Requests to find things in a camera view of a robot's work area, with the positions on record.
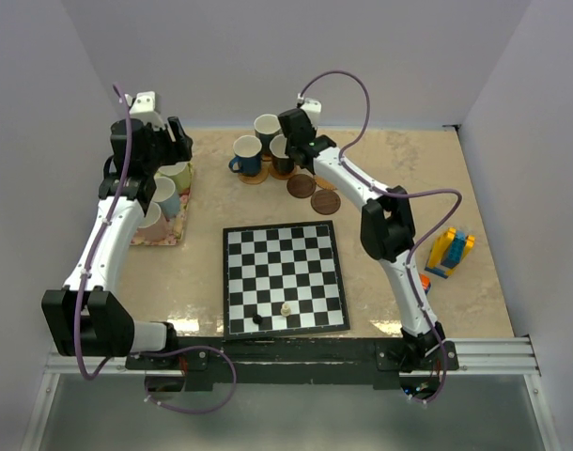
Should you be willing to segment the green mug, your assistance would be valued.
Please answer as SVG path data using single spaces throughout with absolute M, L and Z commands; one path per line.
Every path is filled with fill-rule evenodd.
M 179 194 L 187 193 L 192 185 L 192 165 L 190 162 L 179 162 L 173 165 L 164 165 L 159 173 L 174 181 Z

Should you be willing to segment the black mug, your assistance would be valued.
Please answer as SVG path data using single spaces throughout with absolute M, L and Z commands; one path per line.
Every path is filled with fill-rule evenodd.
M 281 174 L 288 173 L 295 168 L 294 162 L 287 155 L 287 139 L 277 135 L 270 142 L 271 165 Z

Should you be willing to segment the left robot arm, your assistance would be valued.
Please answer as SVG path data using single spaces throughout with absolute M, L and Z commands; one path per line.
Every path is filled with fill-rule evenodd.
M 167 322 L 136 321 L 116 297 L 132 237 L 156 189 L 160 167 L 192 158 L 193 140 L 177 117 L 156 130 L 139 118 L 111 127 L 113 150 L 103 166 L 95 224 L 79 261 L 59 289 L 45 291 L 41 307 L 59 354 L 123 357 L 144 351 L 159 368 L 174 366 L 180 345 Z

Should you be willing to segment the teal grey mug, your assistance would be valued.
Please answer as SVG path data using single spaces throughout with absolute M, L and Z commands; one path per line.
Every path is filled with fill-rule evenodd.
M 282 133 L 281 125 L 277 115 L 263 114 L 254 120 L 254 130 L 256 137 L 262 145 L 262 154 L 270 154 L 270 143 L 272 139 Z

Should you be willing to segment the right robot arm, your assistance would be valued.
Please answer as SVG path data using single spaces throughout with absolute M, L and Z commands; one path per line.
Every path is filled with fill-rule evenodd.
M 296 165 L 326 179 L 361 213 L 360 240 L 384 270 L 398 306 L 403 368 L 424 369 L 437 358 L 447 370 L 444 333 L 432 311 L 415 263 L 415 225 L 409 195 L 371 179 L 326 135 L 317 135 L 302 108 L 278 116 L 286 154 Z

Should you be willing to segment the dark blue mug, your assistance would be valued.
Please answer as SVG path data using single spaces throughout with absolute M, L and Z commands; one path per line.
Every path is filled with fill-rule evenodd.
M 234 174 L 255 177 L 261 172 L 262 143 L 254 135 L 244 135 L 233 143 L 234 156 L 228 169 Z

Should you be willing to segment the woven rattan coaster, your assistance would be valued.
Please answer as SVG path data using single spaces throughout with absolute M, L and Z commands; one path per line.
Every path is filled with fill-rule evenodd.
M 263 183 L 267 177 L 269 176 L 269 171 L 267 167 L 263 167 L 261 169 L 261 171 L 254 175 L 254 176 L 246 176 L 242 173 L 238 174 L 238 178 L 241 182 L 247 184 L 247 185 L 258 185 Z
M 330 183 L 329 181 L 327 181 L 326 179 L 324 179 L 318 175 L 314 175 L 313 179 L 314 179 L 317 187 L 319 187 L 320 189 L 327 190 L 327 191 L 335 191 L 336 190 L 335 185 L 333 185 L 332 183 Z

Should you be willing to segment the dark walnut coaster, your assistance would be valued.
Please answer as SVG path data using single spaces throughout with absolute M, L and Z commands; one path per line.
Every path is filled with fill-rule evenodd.
M 297 174 L 286 183 L 287 191 L 296 198 L 307 198 L 313 195 L 317 185 L 314 179 L 305 174 Z
M 336 213 L 341 207 L 341 199 L 335 191 L 318 190 L 310 200 L 312 209 L 321 215 Z

